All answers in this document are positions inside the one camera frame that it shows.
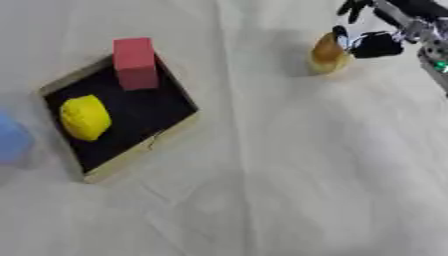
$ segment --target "green light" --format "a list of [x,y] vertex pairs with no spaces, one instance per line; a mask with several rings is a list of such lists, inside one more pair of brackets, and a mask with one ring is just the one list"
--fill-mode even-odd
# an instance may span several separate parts
[[438,61],[436,62],[436,66],[434,67],[438,71],[443,71],[447,67],[447,63],[444,61]]

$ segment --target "white tablecloth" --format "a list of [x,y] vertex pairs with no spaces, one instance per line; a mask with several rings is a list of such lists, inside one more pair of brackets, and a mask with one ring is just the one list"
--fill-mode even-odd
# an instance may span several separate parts
[[[446,256],[448,101],[411,46],[310,75],[340,3],[0,3],[0,107],[36,139],[0,171],[2,255]],[[133,36],[154,39],[200,120],[78,183],[33,91]]]

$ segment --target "blue object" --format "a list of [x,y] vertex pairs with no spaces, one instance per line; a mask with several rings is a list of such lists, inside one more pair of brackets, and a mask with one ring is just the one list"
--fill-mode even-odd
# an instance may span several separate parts
[[20,161],[31,143],[28,131],[10,116],[0,112],[0,164]]

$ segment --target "red cube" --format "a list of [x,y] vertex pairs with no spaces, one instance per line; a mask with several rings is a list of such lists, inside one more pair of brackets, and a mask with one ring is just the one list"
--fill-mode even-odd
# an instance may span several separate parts
[[114,41],[114,66],[124,90],[158,87],[154,49],[150,38]]

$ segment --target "yellow sponge ball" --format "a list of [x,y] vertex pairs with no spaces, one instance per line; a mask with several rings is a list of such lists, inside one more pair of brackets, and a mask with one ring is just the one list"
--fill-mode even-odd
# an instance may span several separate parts
[[67,132],[85,141],[97,140],[112,124],[106,108],[94,95],[67,100],[60,115]]

